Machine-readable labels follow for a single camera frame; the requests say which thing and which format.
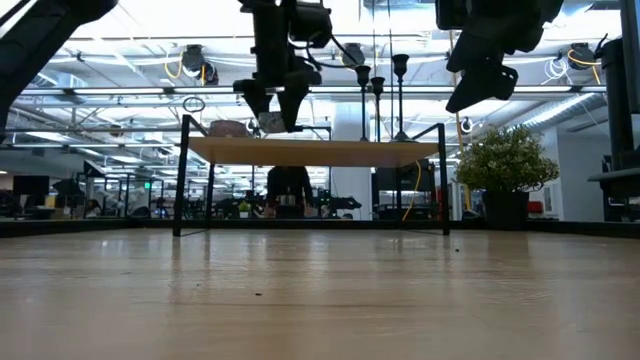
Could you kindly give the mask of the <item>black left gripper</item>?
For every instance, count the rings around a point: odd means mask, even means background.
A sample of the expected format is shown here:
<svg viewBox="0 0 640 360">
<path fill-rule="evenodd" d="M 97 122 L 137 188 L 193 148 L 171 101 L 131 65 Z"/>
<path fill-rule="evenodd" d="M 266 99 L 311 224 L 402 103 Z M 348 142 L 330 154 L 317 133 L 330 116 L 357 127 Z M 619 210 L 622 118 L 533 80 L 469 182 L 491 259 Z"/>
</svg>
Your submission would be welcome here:
<svg viewBox="0 0 640 360">
<path fill-rule="evenodd" d="M 268 113 L 273 95 L 253 93 L 273 88 L 315 86 L 321 83 L 320 67 L 296 54 L 311 49 L 309 43 L 289 38 L 289 9 L 293 0 L 237 0 L 240 11 L 252 16 L 256 70 L 250 79 L 233 83 L 236 93 L 242 93 L 254 117 Z M 291 133 L 302 101 L 308 91 L 283 91 L 277 94 L 284 128 Z"/>
</svg>

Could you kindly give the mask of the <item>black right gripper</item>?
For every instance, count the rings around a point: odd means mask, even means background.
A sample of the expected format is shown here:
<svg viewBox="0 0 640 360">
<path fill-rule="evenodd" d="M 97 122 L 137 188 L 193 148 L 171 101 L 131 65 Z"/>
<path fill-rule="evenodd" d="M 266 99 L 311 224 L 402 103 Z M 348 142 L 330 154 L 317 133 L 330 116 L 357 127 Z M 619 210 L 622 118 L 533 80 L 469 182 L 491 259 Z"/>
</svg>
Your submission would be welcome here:
<svg viewBox="0 0 640 360">
<path fill-rule="evenodd" d="M 509 100 L 518 72 L 501 64 L 504 53 L 531 52 L 539 44 L 545 23 L 560 13 L 564 0 L 471 0 L 467 32 L 462 32 L 446 68 L 464 71 L 447 105 L 459 112 L 490 98 Z"/>
</svg>

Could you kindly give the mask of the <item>black candle stick holder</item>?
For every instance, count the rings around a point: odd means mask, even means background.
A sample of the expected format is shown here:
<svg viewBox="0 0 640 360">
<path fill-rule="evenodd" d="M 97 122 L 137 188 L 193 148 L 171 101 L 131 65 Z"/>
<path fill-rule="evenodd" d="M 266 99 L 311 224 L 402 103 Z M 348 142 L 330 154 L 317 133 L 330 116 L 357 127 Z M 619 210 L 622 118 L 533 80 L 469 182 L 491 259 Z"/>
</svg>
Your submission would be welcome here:
<svg viewBox="0 0 640 360">
<path fill-rule="evenodd" d="M 404 75 L 408 70 L 409 56 L 407 54 L 396 54 L 392 56 L 394 65 L 394 74 L 398 83 L 398 132 L 396 133 L 394 142 L 411 142 L 410 137 L 404 130 L 404 108 L 403 108 L 403 83 Z"/>
<path fill-rule="evenodd" d="M 376 141 L 381 141 L 381 114 L 380 114 L 380 102 L 381 95 L 384 92 L 384 77 L 373 77 L 371 79 L 372 92 L 375 97 L 375 132 Z"/>
<path fill-rule="evenodd" d="M 371 68 L 367 65 L 359 65 L 355 68 L 357 74 L 357 82 L 360 86 L 361 94 L 361 138 L 362 142 L 367 142 L 367 108 L 366 108 L 366 94 L 369 83 L 369 75 Z"/>
</svg>

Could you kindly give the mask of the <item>wooden shelf with black legs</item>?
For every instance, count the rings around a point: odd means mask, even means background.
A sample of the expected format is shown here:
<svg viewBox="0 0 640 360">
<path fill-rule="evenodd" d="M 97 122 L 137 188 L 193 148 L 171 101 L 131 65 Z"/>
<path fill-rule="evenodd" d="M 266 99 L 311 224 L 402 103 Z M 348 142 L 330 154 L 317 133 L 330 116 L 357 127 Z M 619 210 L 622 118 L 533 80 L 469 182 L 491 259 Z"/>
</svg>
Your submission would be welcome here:
<svg viewBox="0 0 640 360">
<path fill-rule="evenodd" d="M 173 220 L 173 234 L 181 234 L 186 184 L 187 158 L 194 151 L 210 163 L 207 187 L 214 182 L 218 164 L 258 166 L 316 166 L 354 168 L 402 168 L 430 155 L 439 155 L 442 187 L 442 233 L 450 234 L 448 205 L 445 126 L 436 123 L 411 141 L 303 141 L 255 139 L 249 137 L 212 137 L 189 115 L 182 116 L 180 155 Z"/>
</svg>

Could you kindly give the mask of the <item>person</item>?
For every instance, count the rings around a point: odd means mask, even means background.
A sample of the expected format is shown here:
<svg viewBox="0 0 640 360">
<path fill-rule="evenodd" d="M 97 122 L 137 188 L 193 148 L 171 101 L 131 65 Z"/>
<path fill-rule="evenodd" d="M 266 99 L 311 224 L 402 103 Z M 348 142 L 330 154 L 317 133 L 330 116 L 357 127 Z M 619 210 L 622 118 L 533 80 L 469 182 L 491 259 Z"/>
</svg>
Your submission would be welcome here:
<svg viewBox="0 0 640 360">
<path fill-rule="evenodd" d="M 267 177 L 263 215 L 276 219 L 304 219 L 311 209 L 313 191 L 304 166 L 274 166 Z"/>
</svg>

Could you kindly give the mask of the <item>potted plant with white flowers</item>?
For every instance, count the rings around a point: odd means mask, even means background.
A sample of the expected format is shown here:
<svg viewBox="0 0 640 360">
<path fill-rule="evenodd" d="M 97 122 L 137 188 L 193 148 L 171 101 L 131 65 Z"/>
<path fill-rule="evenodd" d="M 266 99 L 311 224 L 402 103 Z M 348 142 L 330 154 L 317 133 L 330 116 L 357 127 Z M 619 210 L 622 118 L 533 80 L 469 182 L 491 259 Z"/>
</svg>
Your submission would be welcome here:
<svg viewBox="0 0 640 360">
<path fill-rule="evenodd" d="M 503 231 L 523 230 L 529 193 L 558 177 L 558 163 L 524 126 L 489 130 L 461 154 L 456 170 L 459 183 L 481 193 L 486 226 Z"/>
</svg>

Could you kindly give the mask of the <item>dark grey side desk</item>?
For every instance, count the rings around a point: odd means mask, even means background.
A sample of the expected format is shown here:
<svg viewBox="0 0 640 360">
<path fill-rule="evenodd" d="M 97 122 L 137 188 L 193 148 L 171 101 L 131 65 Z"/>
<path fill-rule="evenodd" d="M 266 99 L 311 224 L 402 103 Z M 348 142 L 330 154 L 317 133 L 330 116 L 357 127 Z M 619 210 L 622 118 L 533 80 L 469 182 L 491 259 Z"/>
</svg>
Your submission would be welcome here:
<svg viewBox="0 0 640 360">
<path fill-rule="evenodd" d="M 640 168 L 604 172 L 588 181 L 602 190 L 606 222 L 640 222 Z"/>
</svg>

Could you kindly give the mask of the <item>black aluminium rig frame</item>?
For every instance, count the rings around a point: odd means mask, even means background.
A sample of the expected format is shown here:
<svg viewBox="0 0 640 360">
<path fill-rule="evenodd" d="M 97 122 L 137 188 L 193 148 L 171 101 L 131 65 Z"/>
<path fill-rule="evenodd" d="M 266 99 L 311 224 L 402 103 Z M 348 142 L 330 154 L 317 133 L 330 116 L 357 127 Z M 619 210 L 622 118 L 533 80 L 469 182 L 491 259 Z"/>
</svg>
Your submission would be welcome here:
<svg viewBox="0 0 640 360">
<path fill-rule="evenodd" d="M 355 221 L 355 220 L 184 220 L 184 229 L 284 229 L 284 230 L 440 230 L 437 221 Z M 161 219 L 89 219 L 0 221 L 0 238 L 62 234 L 135 228 L 171 229 L 171 220 Z M 531 232 L 566 233 L 588 236 L 640 239 L 640 223 L 587 223 L 528 221 L 524 229 Z"/>
</svg>

